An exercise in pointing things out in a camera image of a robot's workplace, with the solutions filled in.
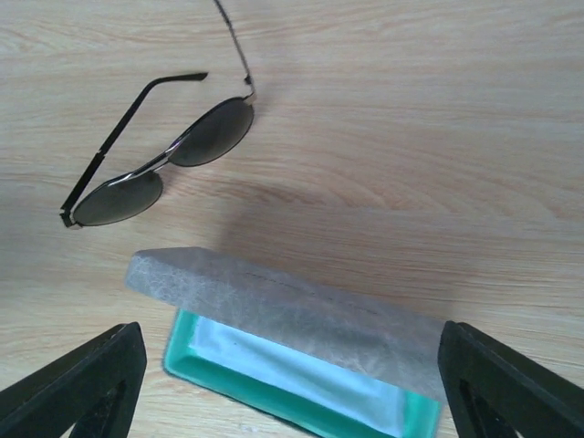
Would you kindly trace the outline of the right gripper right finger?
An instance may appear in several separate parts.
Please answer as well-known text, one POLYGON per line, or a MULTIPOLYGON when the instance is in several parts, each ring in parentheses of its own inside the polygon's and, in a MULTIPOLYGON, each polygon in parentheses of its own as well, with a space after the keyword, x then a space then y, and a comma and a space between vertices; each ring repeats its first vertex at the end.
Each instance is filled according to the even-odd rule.
POLYGON ((438 366, 460 437, 583 435, 582 388, 469 324, 444 324, 438 366))

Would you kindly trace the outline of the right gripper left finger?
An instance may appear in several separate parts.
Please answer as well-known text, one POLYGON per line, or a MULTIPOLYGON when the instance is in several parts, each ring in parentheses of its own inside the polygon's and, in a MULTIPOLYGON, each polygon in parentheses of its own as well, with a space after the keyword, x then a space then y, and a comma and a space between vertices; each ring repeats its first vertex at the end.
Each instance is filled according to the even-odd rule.
POLYGON ((116 325, 2 390, 1 435, 126 437, 146 365, 140 325, 116 325))

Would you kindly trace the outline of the grey glasses case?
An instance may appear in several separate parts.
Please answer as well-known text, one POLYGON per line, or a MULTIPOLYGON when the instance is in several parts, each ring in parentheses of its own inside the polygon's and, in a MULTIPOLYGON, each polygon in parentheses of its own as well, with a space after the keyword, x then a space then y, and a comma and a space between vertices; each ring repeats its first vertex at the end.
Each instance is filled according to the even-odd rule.
POLYGON ((203 359, 191 341, 198 318, 209 318, 398 387, 401 437, 437 433, 446 403, 437 367, 440 320, 201 247, 137 252, 125 282, 176 308, 163 359, 174 377, 322 437, 394 437, 203 359))

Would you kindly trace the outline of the light blue cleaning cloth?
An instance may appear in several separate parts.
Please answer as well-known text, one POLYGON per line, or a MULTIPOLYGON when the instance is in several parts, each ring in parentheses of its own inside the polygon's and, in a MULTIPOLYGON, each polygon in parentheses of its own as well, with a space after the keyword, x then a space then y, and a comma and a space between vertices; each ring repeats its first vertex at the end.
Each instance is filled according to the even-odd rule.
POLYGON ((315 402, 376 432, 401 437, 404 392, 209 318, 198 318, 191 346, 205 360, 315 402))

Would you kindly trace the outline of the dark aviator sunglasses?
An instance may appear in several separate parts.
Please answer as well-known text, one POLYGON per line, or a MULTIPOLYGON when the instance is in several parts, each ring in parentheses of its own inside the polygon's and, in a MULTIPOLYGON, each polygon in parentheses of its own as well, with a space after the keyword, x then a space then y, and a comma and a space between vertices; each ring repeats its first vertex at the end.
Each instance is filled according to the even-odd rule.
POLYGON ((250 92, 245 96, 231 97, 218 103, 152 160, 136 170, 107 180, 89 194, 84 194, 107 153, 155 87, 172 82, 202 82, 208 74, 181 74, 156 78, 149 82, 99 147, 60 207, 59 217, 67 229, 115 224, 145 212, 162 196, 164 186, 158 174, 160 168, 169 164, 193 168, 213 162, 232 150, 249 132, 255 117, 255 83, 228 14, 221 2, 216 1, 214 4, 234 43, 245 71, 244 83, 250 88, 250 92))

